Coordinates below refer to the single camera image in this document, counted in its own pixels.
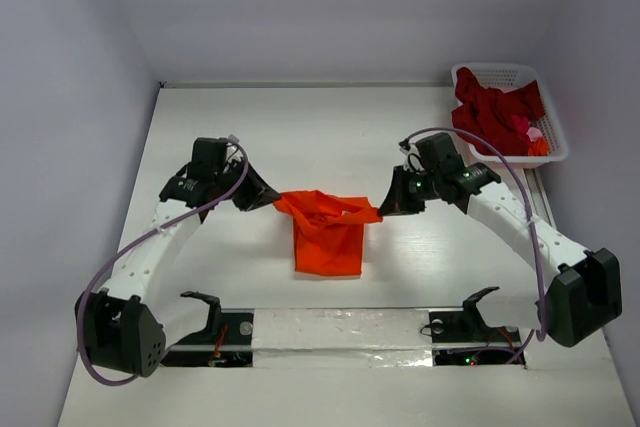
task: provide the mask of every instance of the robotic arm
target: robotic arm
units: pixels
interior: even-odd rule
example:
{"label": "robotic arm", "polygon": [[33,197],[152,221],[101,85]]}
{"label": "robotic arm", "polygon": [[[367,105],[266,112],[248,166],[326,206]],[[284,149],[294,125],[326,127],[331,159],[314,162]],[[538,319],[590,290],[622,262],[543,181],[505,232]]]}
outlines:
{"label": "robotic arm", "polygon": [[[401,147],[409,150],[408,144]],[[444,200],[491,229],[535,268],[524,206],[500,177],[484,164],[465,167],[448,134],[419,140],[415,148],[422,170],[412,171],[408,163],[415,153],[394,168],[379,215],[417,214],[424,211],[425,201]],[[531,221],[542,257],[548,333],[560,345],[572,347],[622,313],[618,260],[606,249],[589,251],[535,215]],[[463,304],[472,319],[465,328],[540,327],[537,298],[491,302],[489,294],[495,290],[484,289]]]}
{"label": "robotic arm", "polygon": [[[401,147],[410,150],[408,144],[401,143]],[[448,134],[419,140],[415,148],[407,163],[394,167],[379,215],[417,214],[425,210],[425,201],[440,199],[487,226],[535,266],[524,208],[495,172],[483,164],[465,167]],[[420,169],[411,167],[411,157],[417,157]],[[226,139],[195,141],[191,162],[169,179],[160,193],[149,227],[158,230],[158,235],[133,250],[100,290],[89,296],[82,325],[92,365],[148,377],[167,346],[194,332],[219,331],[220,300],[198,292],[184,292],[180,299],[171,299],[186,306],[171,329],[165,329],[153,316],[151,307],[162,298],[163,277],[208,212],[167,229],[159,226],[229,191],[240,179],[244,162],[235,153],[228,155]],[[249,165],[231,200],[239,210],[250,211],[279,198]],[[591,252],[541,219],[534,217],[532,221],[542,253],[548,333],[559,344],[571,347],[620,315],[618,261],[606,249]],[[484,289],[463,303],[464,329],[482,332],[487,325],[539,327],[537,298],[496,303],[489,295],[495,290],[498,288]]]}

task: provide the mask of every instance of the orange cloth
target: orange cloth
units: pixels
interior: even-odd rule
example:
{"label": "orange cloth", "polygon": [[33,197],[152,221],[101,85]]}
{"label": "orange cloth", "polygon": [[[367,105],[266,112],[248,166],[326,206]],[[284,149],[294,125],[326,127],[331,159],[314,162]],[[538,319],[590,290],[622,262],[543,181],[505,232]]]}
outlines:
{"label": "orange cloth", "polygon": [[303,190],[284,192],[273,205],[293,217],[296,271],[326,276],[362,273],[364,224],[382,222],[366,197]]}
{"label": "orange cloth", "polygon": [[549,144],[544,139],[544,137],[529,144],[529,151],[527,152],[527,155],[533,155],[536,157],[544,157],[545,155],[549,155]]}

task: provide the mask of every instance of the white table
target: white table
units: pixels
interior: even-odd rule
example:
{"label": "white table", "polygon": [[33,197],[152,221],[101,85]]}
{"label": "white table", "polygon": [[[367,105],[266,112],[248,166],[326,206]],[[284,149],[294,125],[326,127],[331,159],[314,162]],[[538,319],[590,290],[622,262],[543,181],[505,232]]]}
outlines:
{"label": "white table", "polygon": [[[122,243],[148,225],[159,190],[198,136],[238,136],[277,190],[366,195],[379,205],[402,162],[397,142],[422,127],[450,125],[453,104],[450,88],[164,89]],[[317,351],[295,358],[258,354],[248,369],[160,369],[116,389],[77,365],[60,425],[633,425],[601,333],[573,349],[534,342],[528,370],[433,368],[419,366],[430,364],[431,345],[417,334],[426,311],[405,310],[398,320],[394,311],[346,310],[459,306],[487,285],[534,290],[533,272],[483,226],[434,202],[420,216],[369,226],[365,246],[359,279],[296,274],[288,217],[271,207],[241,214],[230,203],[219,206],[180,254],[168,298],[199,290],[218,295],[224,308],[255,308],[256,329],[260,319],[277,318],[265,345],[307,349],[326,339],[318,329],[338,329],[345,313],[363,328],[367,316],[381,315],[377,330],[363,340],[359,328],[347,329],[329,336],[335,345],[313,344]],[[282,308],[320,310],[290,311],[300,325],[294,333],[287,311],[275,310]],[[327,310],[336,308],[343,314]],[[378,344],[427,361],[372,363]]]}

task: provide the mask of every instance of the plastic basket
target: plastic basket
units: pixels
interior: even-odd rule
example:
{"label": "plastic basket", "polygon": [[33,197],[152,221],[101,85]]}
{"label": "plastic basket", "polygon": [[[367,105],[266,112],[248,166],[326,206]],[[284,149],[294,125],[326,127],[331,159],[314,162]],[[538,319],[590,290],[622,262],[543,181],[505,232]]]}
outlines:
{"label": "plastic basket", "polygon": [[[567,141],[560,127],[558,116],[556,115],[555,107],[549,95],[549,91],[546,85],[542,82],[540,76],[536,70],[528,65],[519,64],[496,64],[496,63],[472,63],[472,64],[458,64],[454,65],[451,69],[451,76],[453,77],[453,85],[458,82],[457,72],[462,67],[467,67],[473,75],[476,76],[478,82],[483,87],[496,87],[502,89],[505,92],[524,87],[534,80],[538,81],[538,88],[540,89],[540,97],[542,98],[542,105],[546,115],[541,119],[531,122],[533,127],[540,129],[542,135],[549,144],[549,155],[544,157],[513,157],[507,156],[507,160],[517,168],[521,169],[533,169],[547,162],[558,162],[564,160],[569,155],[569,147]],[[475,146],[468,144],[471,155],[481,162],[485,163],[498,163],[500,159],[494,155],[482,155],[479,153]]]}

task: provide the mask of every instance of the purple cable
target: purple cable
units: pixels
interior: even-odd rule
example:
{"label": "purple cable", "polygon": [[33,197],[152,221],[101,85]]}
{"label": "purple cable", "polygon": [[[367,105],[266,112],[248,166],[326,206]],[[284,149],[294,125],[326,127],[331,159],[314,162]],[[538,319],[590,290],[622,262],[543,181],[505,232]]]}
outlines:
{"label": "purple cable", "polygon": [[[236,181],[235,184],[231,186],[231,188],[227,192],[222,194],[220,197],[212,200],[211,202],[207,202],[206,204],[202,205],[201,207],[198,207],[197,209],[190,210],[185,214],[179,215],[178,217],[165,222],[160,226],[160,229],[168,229],[169,227],[172,227],[177,223],[182,222],[185,219],[188,219],[189,217],[199,214],[200,212],[205,212],[207,210],[212,209],[223,200],[226,200],[229,197],[231,197],[234,194],[234,192],[238,189],[238,187],[240,187],[240,184],[242,184],[245,177],[247,176],[247,172],[249,172],[249,157],[247,156],[247,152],[242,148],[242,146],[235,139],[222,138],[221,140],[225,140],[227,141],[227,143],[234,145],[242,153],[244,165],[242,168],[242,173],[240,174],[240,178]],[[102,278],[102,276],[106,274],[107,271],[111,267],[113,267],[113,265],[122,256],[124,256],[126,253],[130,252],[131,250],[135,249],[140,244],[147,241],[154,235],[158,234],[160,229],[157,229],[157,230],[154,229],[154,230],[150,230],[149,232],[146,232],[145,234],[141,235],[136,240],[128,244],[122,250],[120,250],[111,259],[109,259],[109,261],[106,264],[104,264],[100,268],[100,270],[98,270],[98,272],[96,272],[96,275],[94,275],[93,278],[89,281],[87,288],[80,296],[80,303],[78,305],[78,318],[76,320],[78,353],[80,354],[80,359],[82,360],[82,364],[84,365],[85,369],[87,369],[87,372],[89,373],[89,375],[93,377],[94,380],[108,387],[118,387],[120,385],[128,384],[129,382],[135,380],[137,376],[132,375],[131,377],[127,377],[126,379],[122,379],[122,380],[110,380],[100,375],[98,371],[93,367],[93,365],[91,365],[91,361],[89,360],[89,355],[87,354],[87,346],[84,342],[84,315],[87,310],[87,302],[89,301],[89,295],[91,294],[91,291],[96,286],[98,281]]]}
{"label": "purple cable", "polygon": [[[542,272],[542,256],[540,254],[540,246],[538,245],[538,242],[537,242],[538,233],[536,231],[535,222],[531,222],[531,219],[533,218],[533,209],[531,208],[531,202],[529,201],[529,196],[527,195],[527,191],[525,190],[524,185],[522,184],[522,181],[516,174],[516,171],[514,170],[513,166],[509,163],[509,161],[505,158],[505,156],[502,155],[500,152],[498,152],[498,150],[493,145],[491,145],[489,142],[484,140],[482,137],[472,134],[471,132],[467,132],[466,130],[462,130],[462,129],[457,129],[455,127],[429,127],[427,129],[420,129],[414,132],[413,134],[407,136],[405,141],[409,142],[412,138],[418,135],[426,134],[428,132],[442,132],[442,131],[454,132],[458,135],[466,135],[467,137],[470,137],[473,140],[476,140],[480,142],[482,145],[484,145],[496,157],[498,157],[500,161],[504,164],[504,166],[507,168],[507,170],[511,174],[511,177],[513,177],[513,180],[515,180],[516,185],[518,186],[518,190],[520,190],[520,193],[522,194],[522,200],[524,201],[524,211],[527,215],[527,222],[529,223],[529,233],[531,234],[531,243],[533,244],[533,262],[535,266],[536,280],[538,284],[538,298],[539,298],[538,309],[540,312],[540,331],[536,332],[536,336],[538,338],[538,341],[542,342],[547,335],[547,309],[546,309],[546,302],[544,297],[544,275]],[[527,336],[526,340],[522,343],[520,350],[516,352],[516,354],[507,362],[507,364],[512,363],[522,354],[525,347],[527,347],[527,345],[529,345],[529,342],[531,342],[531,339],[533,338],[533,333],[534,333],[533,330],[529,332],[529,335]],[[506,347],[492,347],[492,350],[493,349],[503,350],[503,349],[506,349]],[[469,350],[465,350],[465,349],[452,349],[452,351],[453,352],[469,352]]]}

